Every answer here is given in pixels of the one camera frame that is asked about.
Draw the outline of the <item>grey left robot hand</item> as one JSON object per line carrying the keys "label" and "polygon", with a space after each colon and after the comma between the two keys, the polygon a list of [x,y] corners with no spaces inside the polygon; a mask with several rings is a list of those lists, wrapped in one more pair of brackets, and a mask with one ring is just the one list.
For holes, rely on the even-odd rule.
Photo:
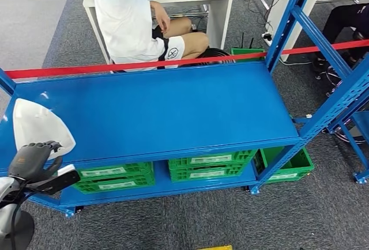
{"label": "grey left robot hand", "polygon": [[48,180],[56,173],[62,164],[62,157],[57,156],[45,169],[50,154],[57,153],[61,145],[56,141],[29,143],[17,152],[10,164],[8,175],[29,183]]}

